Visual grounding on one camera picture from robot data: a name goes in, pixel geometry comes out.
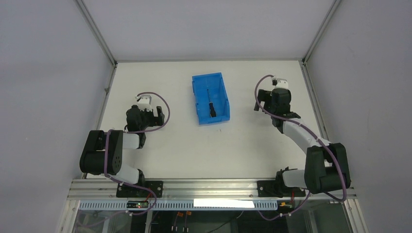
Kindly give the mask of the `black orange screwdriver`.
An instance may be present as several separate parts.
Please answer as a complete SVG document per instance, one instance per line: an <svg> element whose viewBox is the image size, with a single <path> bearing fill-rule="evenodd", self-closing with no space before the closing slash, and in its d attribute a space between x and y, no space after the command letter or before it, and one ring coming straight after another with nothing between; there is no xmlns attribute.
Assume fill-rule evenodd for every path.
<svg viewBox="0 0 412 233"><path fill-rule="evenodd" d="M207 91L207 96L208 96L208 101L209 101L209 112L210 112L210 117L216 117L216 116L217 116L217 114L216 114L216 111L215 111L215 108L214 108L213 102L212 102L212 100L211 100L211 97L210 97L210 92L209 92L209 89L207 89L206 91Z"/></svg>

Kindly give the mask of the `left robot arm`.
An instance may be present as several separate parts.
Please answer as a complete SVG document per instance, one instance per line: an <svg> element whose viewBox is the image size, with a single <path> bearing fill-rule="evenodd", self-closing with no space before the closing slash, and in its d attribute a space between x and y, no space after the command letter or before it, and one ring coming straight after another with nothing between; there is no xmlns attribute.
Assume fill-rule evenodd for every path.
<svg viewBox="0 0 412 233"><path fill-rule="evenodd" d="M143 171L123 162L124 150L144 147L149 127L162 126L165 115L160 106L153 110L133 105L126 111L126 131L92 130L89 132L81 154L79 167L83 173L104 175L120 183L146 187Z"/></svg>

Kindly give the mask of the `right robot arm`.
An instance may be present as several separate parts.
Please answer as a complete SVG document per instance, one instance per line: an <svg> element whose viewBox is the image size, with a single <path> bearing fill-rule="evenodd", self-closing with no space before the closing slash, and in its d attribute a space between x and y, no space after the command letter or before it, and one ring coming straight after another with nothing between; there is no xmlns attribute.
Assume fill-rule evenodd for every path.
<svg viewBox="0 0 412 233"><path fill-rule="evenodd" d="M324 193L338 201L346 200L350 173L344 145L331 143L318 136L299 114L291 111L290 90L257 89L255 99L254 110L262 110L268 114L273 126L305 153L304 169L287 167L276 173L276 191L283 195L292 188L302 188L312 194Z"/></svg>

